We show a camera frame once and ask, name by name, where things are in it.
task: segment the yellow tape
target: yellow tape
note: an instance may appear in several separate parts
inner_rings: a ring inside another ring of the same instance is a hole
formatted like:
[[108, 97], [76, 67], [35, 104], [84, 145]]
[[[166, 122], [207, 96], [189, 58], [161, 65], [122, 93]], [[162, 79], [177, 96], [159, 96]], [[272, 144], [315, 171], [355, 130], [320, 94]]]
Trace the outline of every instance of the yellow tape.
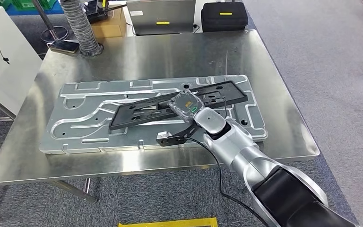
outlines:
[[161, 21], [161, 22], [157, 22], [156, 24], [157, 25], [168, 25], [168, 24], [170, 24], [170, 22], [169, 21]]
[[119, 227], [218, 227], [218, 223], [216, 221], [216, 218], [201, 218], [131, 225], [122, 225], [121, 223], [119, 223]]

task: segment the metal plate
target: metal plate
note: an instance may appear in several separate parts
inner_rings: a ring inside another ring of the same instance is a hole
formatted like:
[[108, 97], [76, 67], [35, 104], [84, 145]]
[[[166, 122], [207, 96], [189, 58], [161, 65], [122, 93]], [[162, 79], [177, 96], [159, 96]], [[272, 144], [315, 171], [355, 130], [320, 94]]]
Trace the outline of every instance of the metal plate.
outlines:
[[[226, 106], [228, 116], [240, 122], [255, 141], [267, 137], [262, 116], [245, 75], [148, 79], [135, 81], [81, 82], [63, 85], [41, 139], [39, 149], [47, 154], [161, 149], [156, 135], [161, 131], [174, 134], [188, 127], [179, 118], [109, 131], [112, 117], [121, 104], [136, 102], [190, 88], [232, 80], [243, 90], [248, 101]], [[215, 109], [221, 115], [225, 108]], [[194, 138], [201, 140], [200, 131]], [[173, 147], [198, 146], [186, 143]]]

